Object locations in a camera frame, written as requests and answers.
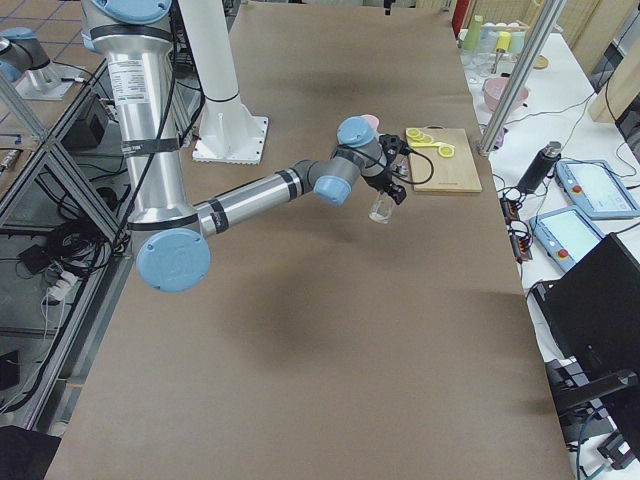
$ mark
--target black thermos bottle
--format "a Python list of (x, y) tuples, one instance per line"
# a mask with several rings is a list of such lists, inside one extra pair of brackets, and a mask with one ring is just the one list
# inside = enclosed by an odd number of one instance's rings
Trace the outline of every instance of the black thermos bottle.
[(549, 142), (549, 144), (538, 152), (536, 157), (518, 181), (518, 190), (524, 193), (533, 193), (542, 183), (555, 163), (560, 160), (562, 145), (560, 142)]

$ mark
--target white label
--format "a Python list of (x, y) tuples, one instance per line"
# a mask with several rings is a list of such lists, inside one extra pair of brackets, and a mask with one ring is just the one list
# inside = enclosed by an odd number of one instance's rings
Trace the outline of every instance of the white label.
[(110, 62), (109, 75), (116, 105), (149, 103), (142, 60)]

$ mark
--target brown paper surface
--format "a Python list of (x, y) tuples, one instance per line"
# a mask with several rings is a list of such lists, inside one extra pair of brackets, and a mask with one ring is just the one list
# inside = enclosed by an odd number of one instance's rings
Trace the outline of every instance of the brown paper surface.
[[(265, 158), (185, 155), (194, 201), (328, 158), (354, 114), (479, 136), (444, 15), (249, 4), (232, 44), (244, 103), (270, 118)], [(483, 193), (408, 189), (385, 226), (364, 182), (341, 208), (274, 209), (211, 238), (211, 271), (183, 294), (132, 273), (47, 478), (571, 478), (477, 167)]]

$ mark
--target wooden cutting board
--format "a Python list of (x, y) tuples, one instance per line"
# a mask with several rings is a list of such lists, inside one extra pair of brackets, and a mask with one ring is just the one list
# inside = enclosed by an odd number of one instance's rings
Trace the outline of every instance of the wooden cutting board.
[[(455, 153), (451, 158), (438, 155), (435, 147), (415, 148), (416, 151), (428, 156), (433, 162), (433, 178), (424, 185), (414, 185), (416, 192), (425, 193), (477, 193), (482, 191), (473, 155), (469, 148), (467, 134), (458, 128), (420, 128), (433, 137), (436, 142), (449, 143), (455, 146)], [(429, 176), (429, 163), (418, 155), (409, 155), (411, 178), (419, 182)]]

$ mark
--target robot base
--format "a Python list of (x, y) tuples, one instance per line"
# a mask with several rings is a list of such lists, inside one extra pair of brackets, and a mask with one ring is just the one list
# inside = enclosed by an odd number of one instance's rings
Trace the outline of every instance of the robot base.
[(260, 163), (269, 119), (254, 117), (239, 103), (228, 105), (224, 111), (217, 105), (212, 107), (203, 114), (200, 140), (193, 151), (193, 159), (197, 162)]
[[(77, 68), (65, 67), (63, 65), (56, 65), (55, 69), (61, 78), (74, 78), (77, 77), (79, 73)], [(41, 92), (33, 87), (31, 80), (25, 75), (16, 85), (16, 90), (25, 100), (61, 101), (74, 84), (75, 82), (62, 82), (51, 90)]]

